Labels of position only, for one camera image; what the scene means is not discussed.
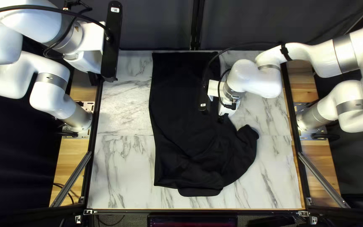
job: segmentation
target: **metal mounting plate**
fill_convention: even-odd
[[[88,109],[93,113],[95,109],[95,102],[89,102],[89,101],[82,101],[83,102],[83,108]],[[69,129],[69,126],[65,125],[63,126],[63,132],[71,131]],[[72,136],[63,136],[63,139],[89,139],[90,137],[90,127],[87,130],[84,130],[82,132],[78,132],[78,137],[72,137]]]
[[[299,214],[299,216],[302,216],[302,217],[309,217],[309,213],[305,210],[298,211],[298,214]]]
[[[295,113],[298,111],[305,111],[306,110],[306,104],[307,103],[294,103]],[[318,128],[319,132],[316,134],[327,134],[326,126]],[[298,127],[299,137],[300,140],[326,140],[326,138],[317,138],[312,139],[312,133],[308,133],[306,131],[301,130]]]

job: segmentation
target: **white marble tile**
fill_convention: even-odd
[[[234,182],[236,208],[300,208],[298,177],[290,136],[264,135],[257,140],[257,156]]]
[[[99,116],[88,207],[94,209],[294,209],[300,208],[284,96],[247,94],[231,121],[260,135],[257,157],[236,182],[213,197],[183,197],[153,186],[155,146],[149,91],[152,52],[121,51],[118,81],[105,83]],[[221,69],[259,51],[228,51]]]
[[[96,138],[88,207],[159,209],[162,188],[153,186],[153,136]]]
[[[103,86],[99,135],[153,135],[148,110],[152,67],[151,52],[120,52],[118,81]]]
[[[246,124],[250,125],[260,137],[291,134],[283,93],[274,99],[246,93],[230,119],[237,129]]]

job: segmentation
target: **silver metal ring band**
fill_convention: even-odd
[[[228,85],[228,81],[225,81],[224,88],[222,89],[222,91],[229,100],[233,99],[239,100],[245,95],[245,92],[236,92],[232,90]]]
[[[342,73],[359,69],[349,34],[334,38],[333,45]]]
[[[338,115],[348,111],[363,110],[363,99],[356,99],[340,103],[336,106],[336,109]]]
[[[279,70],[281,71],[280,67],[276,66],[276,65],[262,65],[262,66],[259,66],[258,69],[259,70],[262,70],[262,69],[266,69],[266,68],[273,68],[273,69],[276,69],[276,70]]]
[[[67,88],[67,81],[65,81],[63,78],[50,74],[50,73],[39,73],[36,78],[36,82],[45,82],[49,84],[54,84],[63,90]]]

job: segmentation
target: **black fabric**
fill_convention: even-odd
[[[256,157],[258,134],[236,131],[219,117],[214,97],[208,115],[197,110],[201,74],[214,53],[154,53],[149,113],[156,159],[154,185],[183,196],[214,196],[242,176]],[[219,80],[219,59],[208,78]]]

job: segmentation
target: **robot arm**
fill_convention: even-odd
[[[245,92],[265,98],[277,97],[282,91],[280,64],[289,60],[310,61],[321,77],[357,69],[363,77],[363,29],[314,46],[300,43],[277,46],[259,54],[255,63],[245,59],[237,61],[222,88],[224,103],[238,102]],[[217,96],[210,90],[209,95]],[[233,114],[224,107],[219,112]],[[363,79],[338,84],[297,119],[299,127],[308,132],[315,132],[318,127],[337,119],[344,131],[363,131]]]
[[[71,126],[74,132],[88,129],[92,114],[65,93],[69,70],[53,60],[22,51],[17,62],[0,66],[0,96],[20,99],[37,79],[30,94],[30,105],[49,113]]]
[[[0,8],[15,5],[39,5],[56,8],[48,0],[0,0]],[[0,36],[7,30],[10,33],[23,34],[46,46],[50,46],[61,38],[72,20],[71,16],[60,13],[20,9],[0,13]],[[104,30],[94,23],[76,21],[70,32],[53,49],[64,54],[66,60],[73,67],[83,72],[100,74],[102,62]],[[0,38],[0,45],[14,46],[9,51],[0,51],[0,65],[13,63],[18,59],[22,40],[10,40],[8,37]]]

